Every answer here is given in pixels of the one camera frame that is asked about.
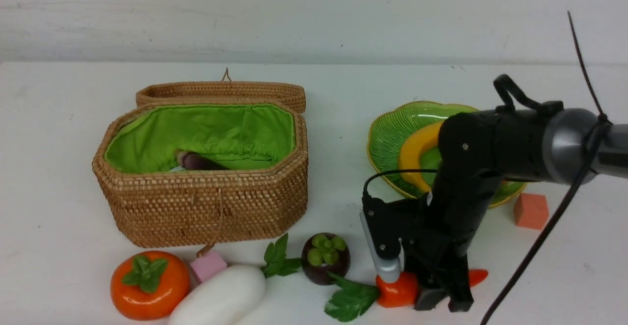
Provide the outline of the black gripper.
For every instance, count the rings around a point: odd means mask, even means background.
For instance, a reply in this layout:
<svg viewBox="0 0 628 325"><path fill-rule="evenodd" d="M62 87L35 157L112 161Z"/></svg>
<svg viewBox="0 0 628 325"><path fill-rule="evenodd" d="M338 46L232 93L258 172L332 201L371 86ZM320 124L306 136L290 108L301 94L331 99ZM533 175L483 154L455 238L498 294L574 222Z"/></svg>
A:
<svg viewBox="0 0 628 325"><path fill-rule="evenodd" d="M457 198L406 198L386 203L363 190L363 212L377 255L401 253L424 267L440 288L422 288L415 311L431 311L448 298L449 312L468 312L474 299L467 251L479 227L479 208Z"/></svg>

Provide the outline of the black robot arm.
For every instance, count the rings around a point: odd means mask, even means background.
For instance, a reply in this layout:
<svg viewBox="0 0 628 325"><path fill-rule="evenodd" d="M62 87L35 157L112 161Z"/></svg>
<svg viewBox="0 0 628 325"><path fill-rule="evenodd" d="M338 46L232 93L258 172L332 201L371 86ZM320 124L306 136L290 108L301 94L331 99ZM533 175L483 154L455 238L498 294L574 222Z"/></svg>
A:
<svg viewBox="0 0 628 325"><path fill-rule="evenodd" d="M431 192L386 203L363 190L363 227L384 282L418 279L411 302L450 312L473 305L467 251L503 180L580 186L597 175L627 177L627 126L586 109L460 113L438 134L441 163Z"/></svg>

